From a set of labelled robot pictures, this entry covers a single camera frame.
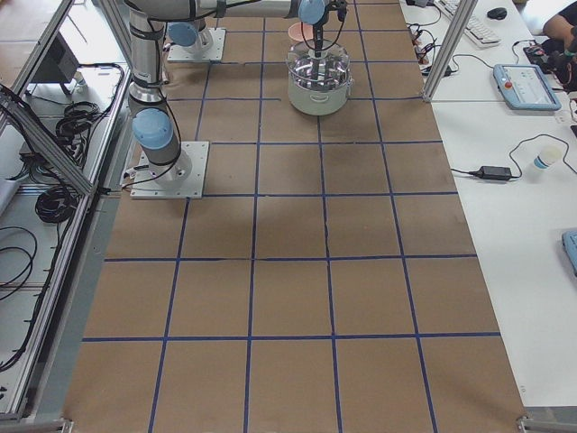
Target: keyboard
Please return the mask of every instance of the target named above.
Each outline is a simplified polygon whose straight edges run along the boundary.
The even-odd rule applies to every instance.
[[[453,19],[457,6],[459,6],[459,1],[435,0],[435,4],[443,14]],[[475,15],[471,15],[465,27],[465,34],[479,48],[495,47],[501,43],[501,38]]]

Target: computer mouse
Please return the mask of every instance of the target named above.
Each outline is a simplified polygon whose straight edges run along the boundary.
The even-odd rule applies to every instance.
[[[507,16],[507,9],[504,7],[496,7],[487,12],[487,17],[491,20],[504,20]]]

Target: white table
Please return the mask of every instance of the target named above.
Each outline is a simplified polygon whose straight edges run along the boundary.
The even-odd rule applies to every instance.
[[[507,7],[505,20],[484,18],[498,6]],[[438,16],[430,7],[403,5],[403,11],[408,23],[430,23]],[[510,0],[479,0],[474,14],[502,42],[480,50],[463,36],[455,53],[475,54],[490,65],[515,63],[512,44],[532,36]],[[440,42],[447,25],[443,16],[425,28]],[[527,63],[521,47],[520,63]],[[577,167],[565,94],[558,95],[563,108],[556,113],[514,112],[502,102],[490,69],[476,59],[458,61],[460,73],[442,80],[432,104],[451,167],[513,169],[509,151],[542,133],[567,141],[568,162]],[[547,143],[554,142],[544,138],[521,147],[515,153],[521,168]],[[577,406],[577,279],[561,245],[561,234],[577,227],[577,175],[557,162],[540,175],[527,170],[521,180],[506,184],[455,181],[523,403]]]

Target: blue tablet device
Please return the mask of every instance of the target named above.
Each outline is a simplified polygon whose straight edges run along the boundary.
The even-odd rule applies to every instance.
[[[555,111],[561,108],[537,65],[495,65],[493,77],[505,102],[514,110]]]
[[[573,266],[573,272],[577,276],[577,230],[563,233],[563,247]]]

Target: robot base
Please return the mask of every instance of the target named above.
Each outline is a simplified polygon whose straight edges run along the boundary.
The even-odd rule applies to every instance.
[[[170,47],[169,63],[208,63],[223,59],[224,37],[226,30],[221,28],[208,29],[213,37],[213,45],[206,51],[193,54],[179,45]]]
[[[192,161],[192,170],[187,178],[171,188],[170,185],[159,185],[154,180],[139,185],[134,185],[131,197],[134,199],[167,199],[167,198],[202,198],[205,186],[206,162],[208,161],[208,142],[182,142],[182,151]],[[148,164],[148,158],[144,152],[139,160],[139,165]],[[147,170],[136,173],[135,182],[149,180],[151,174]]]

